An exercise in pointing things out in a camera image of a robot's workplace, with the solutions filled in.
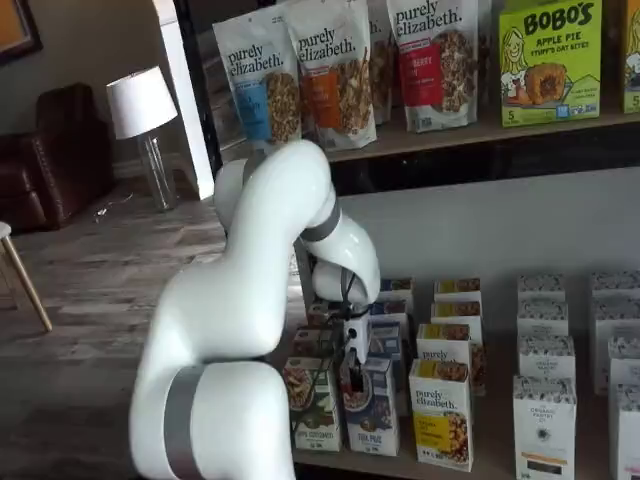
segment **stool leg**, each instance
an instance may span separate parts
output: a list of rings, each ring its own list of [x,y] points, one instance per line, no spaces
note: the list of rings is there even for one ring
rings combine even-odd
[[[51,326],[51,320],[49,320],[49,316],[47,315],[47,312],[45,311],[44,307],[42,306],[42,303],[40,302],[40,297],[38,297],[38,292],[36,292],[36,289],[31,283],[31,280],[29,279],[29,275],[27,275],[27,271],[24,269],[24,265],[22,265],[22,261],[18,256],[18,252],[16,252],[16,249],[13,247],[13,242],[9,237],[4,237],[0,241],[2,242],[2,246],[4,246],[4,249],[6,250],[7,254],[9,255],[9,259],[11,260],[13,267],[16,269],[16,272],[18,272],[18,278],[20,279],[20,283],[22,283],[22,286],[27,292],[27,295],[29,296],[29,300],[31,300],[31,303],[33,304],[33,308],[36,309],[36,312],[38,313],[38,316],[40,317],[40,320],[42,321],[42,324],[44,325],[45,330],[47,332],[50,332],[53,328]]]

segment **cable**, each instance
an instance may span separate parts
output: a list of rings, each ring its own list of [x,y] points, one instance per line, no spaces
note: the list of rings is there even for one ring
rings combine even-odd
[[[341,317],[346,318],[347,320],[351,318],[351,308],[350,308],[351,304],[349,302],[349,293],[351,292],[351,287],[353,286],[353,282],[356,278],[356,274],[351,272],[351,280],[349,280],[349,284],[346,285],[345,274],[347,273],[347,271],[348,270],[346,268],[344,267],[342,268],[342,275],[341,275],[342,278],[340,280],[342,302],[340,304],[340,311],[338,314],[332,313],[331,315],[329,315],[327,319],[324,321],[324,323],[320,326],[320,329],[324,329],[326,326],[332,325],[334,320],[340,319]],[[309,388],[309,392],[304,398],[304,402],[302,403],[303,405],[306,405],[307,401],[309,400],[309,397],[313,395],[313,390],[316,388],[316,383],[318,383],[318,378],[320,378],[320,374],[326,373],[329,370],[329,367],[324,369],[322,368],[325,361],[333,357],[331,358],[333,361],[329,362],[329,365],[333,365],[335,361],[339,360],[338,354],[339,352],[342,351],[342,348],[344,347],[344,343],[340,341],[341,335],[337,334],[336,332],[339,332],[339,330],[336,330],[335,328],[331,332],[331,342],[329,346],[329,352],[327,352],[327,354],[325,354],[324,356],[320,357],[321,368],[318,368],[316,370],[315,374],[313,375],[313,378],[311,379],[311,387]],[[320,339],[318,340],[318,347],[319,349],[322,347],[322,344],[320,343]],[[293,426],[292,438],[295,436],[296,432],[298,431],[298,427],[300,426],[301,421],[302,421],[302,416],[300,416],[300,418],[296,420],[296,423]]]

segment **picture frame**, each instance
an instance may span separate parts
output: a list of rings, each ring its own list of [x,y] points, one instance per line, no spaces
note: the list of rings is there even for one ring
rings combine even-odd
[[[0,67],[42,50],[28,0],[0,0]]]

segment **cereal box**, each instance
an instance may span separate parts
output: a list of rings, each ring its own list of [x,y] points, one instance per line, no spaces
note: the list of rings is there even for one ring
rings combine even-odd
[[[418,330],[416,344],[420,359],[464,363],[471,368],[468,325],[423,323]]]
[[[374,302],[369,308],[369,321],[372,326],[376,325],[399,325],[402,334],[402,342],[409,345],[409,313],[407,302],[395,300],[387,302]]]
[[[340,302],[316,299],[307,310],[307,322],[310,327],[324,327],[331,315],[340,312]]]
[[[407,416],[409,414],[409,386],[400,327],[380,325],[372,327],[369,356],[391,360],[396,389],[396,410],[399,416]]]
[[[564,302],[566,300],[564,275],[555,273],[520,275],[518,277],[518,300],[530,298],[549,298]]]
[[[621,385],[640,385],[640,339],[613,337],[609,339],[609,448],[611,475],[616,477],[616,389]]]
[[[409,385],[418,461],[471,471],[473,422],[467,366],[416,359]]]
[[[623,0],[622,87],[624,113],[640,112],[640,0]]]
[[[548,298],[518,302],[518,335],[569,335],[569,306]]]
[[[640,300],[627,297],[594,298],[591,302],[591,368],[594,391],[607,395],[608,342],[611,337],[640,337]]]
[[[380,280],[379,302],[404,300],[407,313],[413,313],[413,278],[394,278]]]
[[[520,375],[525,377],[576,378],[573,338],[563,336],[520,337]]]
[[[600,115],[601,0],[507,2],[500,15],[502,125]]]
[[[513,379],[516,478],[574,480],[577,399],[571,379]]]
[[[407,307],[408,338],[404,338],[404,352],[410,358],[415,356],[415,345],[413,340],[416,336],[416,329],[413,319],[413,278],[395,278],[380,280],[380,293],[378,302],[393,302],[404,300]]]
[[[640,299],[640,271],[592,273],[590,278],[593,298],[632,297]]]
[[[478,302],[482,307],[479,278],[441,280],[433,286],[434,302]]]
[[[290,357],[282,376],[296,448],[340,451],[338,389],[331,359]]]
[[[331,330],[299,328],[293,337],[293,355],[296,357],[329,356],[331,354]]]
[[[340,368],[351,450],[396,456],[400,437],[391,360],[369,357],[361,372],[362,391],[355,391],[351,388],[348,358]]]
[[[479,302],[434,303],[431,323],[469,326],[471,341],[471,386],[474,395],[485,394],[486,354],[482,341],[482,316]]]
[[[640,473],[640,387],[618,385],[613,419],[611,470],[615,480],[635,480]]]

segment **yellow cereal box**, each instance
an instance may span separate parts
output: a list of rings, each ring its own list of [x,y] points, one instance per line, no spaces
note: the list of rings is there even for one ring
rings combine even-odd
[[[601,0],[519,0],[500,15],[502,125],[600,115]]]
[[[640,112],[640,0],[623,0],[624,113]]]

